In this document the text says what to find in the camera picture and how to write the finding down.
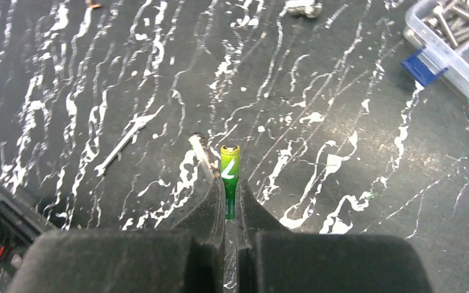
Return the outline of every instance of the plastic container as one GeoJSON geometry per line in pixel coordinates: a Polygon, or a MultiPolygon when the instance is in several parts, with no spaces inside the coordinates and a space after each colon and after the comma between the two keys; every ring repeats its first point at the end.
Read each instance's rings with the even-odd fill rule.
{"type": "Polygon", "coordinates": [[[437,0],[420,0],[405,15],[404,37],[417,49],[402,65],[423,86],[443,75],[469,99],[469,41],[453,50],[422,19],[437,0]]]}

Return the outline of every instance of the marble tabletop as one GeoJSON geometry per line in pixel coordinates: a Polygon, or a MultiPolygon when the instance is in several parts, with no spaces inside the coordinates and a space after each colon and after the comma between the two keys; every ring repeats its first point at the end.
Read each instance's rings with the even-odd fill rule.
{"type": "Polygon", "coordinates": [[[284,0],[0,0],[0,183],[64,230],[168,228],[208,188],[202,132],[241,146],[293,231],[405,238],[435,292],[469,292],[469,101],[400,66],[414,2],[323,0],[308,20],[284,0]]]}

